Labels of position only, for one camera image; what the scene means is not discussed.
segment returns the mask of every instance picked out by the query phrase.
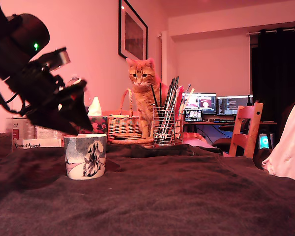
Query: wicker basket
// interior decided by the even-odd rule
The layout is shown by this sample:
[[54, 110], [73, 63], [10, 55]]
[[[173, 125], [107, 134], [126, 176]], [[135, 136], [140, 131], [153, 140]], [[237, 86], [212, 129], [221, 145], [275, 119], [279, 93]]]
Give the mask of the wicker basket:
[[[127, 93], [129, 93], [130, 115], [122, 116], [122, 106]], [[140, 132], [139, 117], [133, 116], [131, 89], [127, 88], [127, 90], [124, 92], [121, 98], [120, 111], [118, 112], [118, 114], [107, 116], [107, 121], [108, 121], [108, 141], [113, 139], [114, 133], [124, 134], [124, 133]]]

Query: basket handle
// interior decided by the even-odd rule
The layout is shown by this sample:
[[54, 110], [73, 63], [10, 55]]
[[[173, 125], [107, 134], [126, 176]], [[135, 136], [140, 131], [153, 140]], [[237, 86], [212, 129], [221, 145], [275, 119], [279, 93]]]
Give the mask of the basket handle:
[[121, 103], [120, 103], [120, 115], [122, 113], [122, 106], [124, 102], [124, 98], [126, 97], [127, 93], [129, 93], [129, 103], [130, 103], [130, 116], [133, 116], [133, 110], [132, 110], [132, 92], [131, 89], [127, 88], [127, 90], [124, 92], [122, 98], [121, 98]]

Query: ceramic mug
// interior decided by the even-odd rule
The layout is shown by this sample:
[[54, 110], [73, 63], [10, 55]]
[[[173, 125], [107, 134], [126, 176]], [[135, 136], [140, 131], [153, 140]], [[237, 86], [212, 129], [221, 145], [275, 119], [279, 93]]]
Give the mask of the ceramic mug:
[[103, 176], [106, 162], [106, 134], [63, 137], [67, 175], [71, 179]]

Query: keyboard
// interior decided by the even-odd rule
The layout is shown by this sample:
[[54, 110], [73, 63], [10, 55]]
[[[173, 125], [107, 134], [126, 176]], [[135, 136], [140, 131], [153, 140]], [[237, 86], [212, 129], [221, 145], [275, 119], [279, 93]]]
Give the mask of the keyboard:
[[214, 123], [234, 123], [232, 119], [214, 119]]

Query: cat ear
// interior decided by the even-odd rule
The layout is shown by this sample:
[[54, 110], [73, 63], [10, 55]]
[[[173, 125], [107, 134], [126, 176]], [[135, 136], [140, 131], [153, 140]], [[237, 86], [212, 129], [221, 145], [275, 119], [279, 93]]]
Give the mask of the cat ear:
[[155, 68], [154, 59], [153, 59], [153, 58], [149, 58], [149, 59], [147, 59], [147, 65], [148, 65], [149, 67], [151, 67], [152, 69], [154, 69], [154, 68]]
[[135, 65], [135, 61], [130, 59], [130, 58], [126, 58], [126, 61], [127, 61], [129, 66], [134, 66]]

